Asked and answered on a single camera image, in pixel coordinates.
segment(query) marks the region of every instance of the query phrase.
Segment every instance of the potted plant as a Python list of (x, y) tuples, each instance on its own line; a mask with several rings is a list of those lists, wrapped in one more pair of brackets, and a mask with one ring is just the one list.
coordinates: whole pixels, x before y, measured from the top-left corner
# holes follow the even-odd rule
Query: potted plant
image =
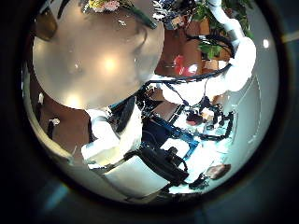
[[(230, 18), (235, 18), (240, 22), (245, 36), (253, 38), (253, 35), (249, 29), (249, 20), (247, 16), (247, 9), (253, 9), (250, 0), (223, 0), (222, 8)], [(192, 19), (195, 21), (202, 21), (204, 19), (207, 19), (211, 34), (227, 36), (222, 25), (214, 18), (213, 14), (210, 12), (205, 0), (197, 3), (196, 11)], [(219, 58), (221, 52), (223, 51), (222, 47), (213, 42), (201, 42), (199, 44), (199, 49), (207, 56), (208, 59), (213, 59), (215, 57)]]

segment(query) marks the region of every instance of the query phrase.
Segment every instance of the black cable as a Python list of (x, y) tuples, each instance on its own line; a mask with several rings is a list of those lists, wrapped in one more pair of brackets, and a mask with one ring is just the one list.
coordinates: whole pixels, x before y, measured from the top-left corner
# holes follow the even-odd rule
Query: black cable
[(171, 86), (169, 83), (165, 83), (166, 87), (168, 87), (171, 91), (174, 91), (178, 96), (179, 98), (182, 100), (183, 104), (185, 105), (189, 105), (188, 101), (184, 100), (181, 95), (179, 94), (179, 92), (173, 87)]

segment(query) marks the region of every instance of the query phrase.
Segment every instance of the green leaves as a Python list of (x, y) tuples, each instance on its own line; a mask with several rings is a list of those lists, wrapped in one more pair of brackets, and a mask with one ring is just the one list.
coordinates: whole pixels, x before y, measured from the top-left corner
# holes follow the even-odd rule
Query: green leaves
[(201, 42), (199, 44), (199, 49), (207, 55), (208, 59), (213, 59), (214, 57), (219, 56), (222, 47)]
[[(231, 9), (233, 11), (233, 17), (235, 17), (243, 29), (245, 36), (253, 38), (253, 34), (249, 29), (249, 21), (247, 18), (247, 9), (253, 9), (250, 0), (223, 0), (222, 8), (224, 10)], [(226, 35), (222, 25), (215, 19), (213, 14), (208, 8), (207, 3), (198, 3), (195, 14), (192, 19), (195, 21), (201, 21), (204, 18), (208, 19), (210, 33), (212, 34), (223, 34)], [(221, 47), (216, 46), (215, 44), (200, 43), (199, 49), (207, 54), (208, 59), (212, 59), (218, 56), (221, 52)]]

